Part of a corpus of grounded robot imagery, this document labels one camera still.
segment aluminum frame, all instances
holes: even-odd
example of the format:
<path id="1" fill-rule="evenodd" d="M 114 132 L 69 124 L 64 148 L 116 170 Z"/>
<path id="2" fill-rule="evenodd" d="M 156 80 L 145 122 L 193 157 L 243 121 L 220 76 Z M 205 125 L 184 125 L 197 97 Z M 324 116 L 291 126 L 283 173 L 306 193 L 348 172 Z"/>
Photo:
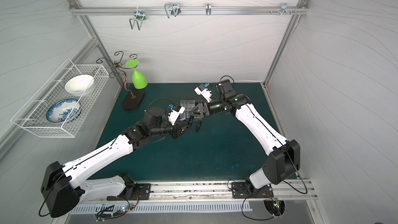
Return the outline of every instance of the aluminum frame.
<path id="1" fill-rule="evenodd" d="M 80 2 L 80 0 L 68 0 L 69 4 L 71 5 L 72 8 L 74 7 L 81 7 L 82 4 Z M 80 20 L 82 21 L 84 27 L 86 28 L 87 32 L 90 34 L 90 36 L 95 39 L 97 41 L 98 44 L 98 49 L 99 52 L 101 53 L 101 55 L 103 57 L 105 57 L 105 62 L 107 63 L 107 65 L 110 68 L 110 70 L 112 71 L 112 74 L 116 75 L 116 80 L 119 83 L 119 85 L 122 87 L 124 85 L 120 73 L 112 66 L 114 66 L 114 64 L 112 64 L 110 61 L 112 61 L 111 57 L 109 56 L 104 44 L 102 43 L 100 37 L 98 36 L 97 31 L 94 29 L 90 19 L 87 16 L 79 16 Z"/>
<path id="2" fill-rule="evenodd" d="M 265 97 L 267 99 L 267 102 L 268 102 L 269 108 L 271 110 L 271 113 L 272 113 L 272 115 L 273 115 L 273 117 L 275 119 L 276 126 L 279 129 L 279 133 L 286 137 L 286 132 L 283 129 L 283 127 L 281 125 L 281 122 L 278 119 L 278 114 L 276 114 L 275 107 L 274 107 L 274 105 L 272 103 L 272 98 L 271 98 L 271 96 L 269 95 L 269 92 L 268 92 L 268 88 L 264 84 L 262 84 L 261 87 L 262 87 L 264 95 L 265 95 Z M 322 219 L 321 213 L 319 211 L 319 208 L 318 208 L 318 206 L 316 204 L 315 199 L 308 199 L 307 200 L 307 205 L 308 205 L 308 207 L 310 209 L 310 212 L 311 212 L 311 215 L 312 215 L 312 219 L 314 220 L 314 223 L 315 224 L 324 224 L 324 221 Z"/>
<path id="3" fill-rule="evenodd" d="M 298 0 L 297 7 L 300 7 L 303 4 L 307 5 L 307 3 L 308 3 L 308 0 Z M 265 86 L 267 86 L 269 84 L 269 82 L 270 82 L 270 80 L 272 78 L 272 75 L 273 75 L 273 73 L 275 71 L 275 68 L 278 65 L 279 60 L 281 59 L 281 57 L 283 55 L 283 52 L 286 49 L 287 43 L 289 42 L 289 40 L 290 40 L 290 38 L 291 38 L 291 36 L 293 34 L 293 31 L 295 30 L 295 28 L 297 26 L 297 23 L 299 22 L 300 16 L 301 15 L 294 15 L 290 19 L 289 24 L 287 25 L 285 34 L 283 35 L 281 44 L 278 47 L 278 50 L 277 50 L 277 52 L 275 54 L 275 57 L 272 60 L 271 66 L 270 66 L 270 68 L 269 68 L 269 70 L 267 72 L 267 76 L 266 76 L 266 78 L 264 80 L 263 84 Z"/>
<path id="4" fill-rule="evenodd" d="M 140 11 L 145 12 L 145 16 L 166 15 L 164 7 L 139 7 Z M 178 15 L 208 15 L 206 6 L 203 7 L 180 7 Z M 291 15 L 305 15 L 308 8 L 287 7 L 286 10 Z M 72 15 L 77 16 L 132 16 L 137 11 L 137 7 L 78 7 L 70 9 Z M 279 15 L 281 7 L 211 7 L 212 15 Z"/>

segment green table surface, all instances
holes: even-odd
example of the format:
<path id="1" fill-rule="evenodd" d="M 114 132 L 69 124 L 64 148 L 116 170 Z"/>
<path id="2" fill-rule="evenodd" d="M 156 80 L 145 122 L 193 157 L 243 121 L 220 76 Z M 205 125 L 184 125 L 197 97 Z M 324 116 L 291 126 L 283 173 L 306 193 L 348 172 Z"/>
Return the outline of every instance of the green table surface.
<path id="1" fill-rule="evenodd" d="M 197 83 L 153 83 L 145 88 L 145 95 L 136 110 L 122 108 L 127 95 L 122 90 L 113 107 L 97 148 L 114 139 L 118 133 L 134 125 L 144 116 L 148 104 L 159 97 L 173 102 L 180 100 L 204 100 L 194 89 Z M 235 83 L 237 94 L 245 94 L 261 116 L 276 130 L 276 123 L 269 109 L 260 83 Z M 169 101 L 160 99 L 151 107 L 167 109 Z M 215 114 L 202 118 L 198 132 L 194 127 L 174 140 L 167 136 L 150 143 L 112 162 L 90 179 L 113 177 L 127 173 L 133 181 L 185 181 L 245 179 L 263 165 L 267 156 L 253 134 L 232 114 Z"/>

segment blue and white plate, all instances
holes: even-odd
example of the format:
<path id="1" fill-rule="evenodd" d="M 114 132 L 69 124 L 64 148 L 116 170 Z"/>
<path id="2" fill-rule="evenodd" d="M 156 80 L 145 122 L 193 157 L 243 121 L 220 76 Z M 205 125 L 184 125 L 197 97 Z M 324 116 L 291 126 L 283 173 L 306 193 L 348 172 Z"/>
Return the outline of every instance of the blue and white plate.
<path id="1" fill-rule="evenodd" d="M 68 114 L 72 111 L 69 119 L 74 120 L 80 115 L 80 103 L 76 99 L 65 99 L 53 105 L 46 114 L 46 118 L 50 122 L 64 122 Z"/>

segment black cylinder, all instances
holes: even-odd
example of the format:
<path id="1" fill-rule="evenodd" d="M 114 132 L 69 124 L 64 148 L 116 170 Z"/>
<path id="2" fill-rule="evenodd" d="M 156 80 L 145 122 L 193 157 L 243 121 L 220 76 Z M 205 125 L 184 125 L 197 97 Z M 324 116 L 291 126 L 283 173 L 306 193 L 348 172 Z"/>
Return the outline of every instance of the black cylinder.
<path id="1" fill-rule="evenodd" d="M 150 128 L 150 135 L 151 136 L 161 136 L 161 135 L 168 135 L 172 133 L 172 125 L 170 122 L 163 123 L 161 126 L 152 126 Z"/>
<path id="2" fill-rule="evenodd" d="M 195 116 L 190 116 L 189 117 L 189 122 L 188 122 L 188 125 L 192 125 L 192 122 L 193 122 L 193 119 L 195 118 Z"/>
<path id="3" fill-rule="evenodd" d="M 210 115 L 216 113 L 216 112 L 222 112 L 223 106 L 220 100 L 212 100 L 211 102 L 207 103 Z"/>
<path id="4" fill-rule="evenodd" d="M 201 125 L 202 121 L 198 121 L 195 131 L 199 131 L 200 125 Z"/>

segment aluminum rail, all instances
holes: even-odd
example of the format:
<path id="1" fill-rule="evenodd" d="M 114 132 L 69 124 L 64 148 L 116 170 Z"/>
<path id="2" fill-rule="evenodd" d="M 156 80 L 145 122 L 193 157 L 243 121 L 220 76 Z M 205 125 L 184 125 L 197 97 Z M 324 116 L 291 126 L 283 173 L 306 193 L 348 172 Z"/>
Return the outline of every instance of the aluminum rail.
<path id="1" fill-rule="evenodd" d="M 166 16 L 164 7 L 139 7 L 146 16 Z M 206 7 L 180 7 L 178 15 L 206 15 Z M 137 7 L 78 7 L 70 9 L 77 16 L 132 16 Z M 281 7 L 211 7 L 212 15 L 279 15 Z M 291 15 L 306 15 L 308 8 L 286 7 Z"/>

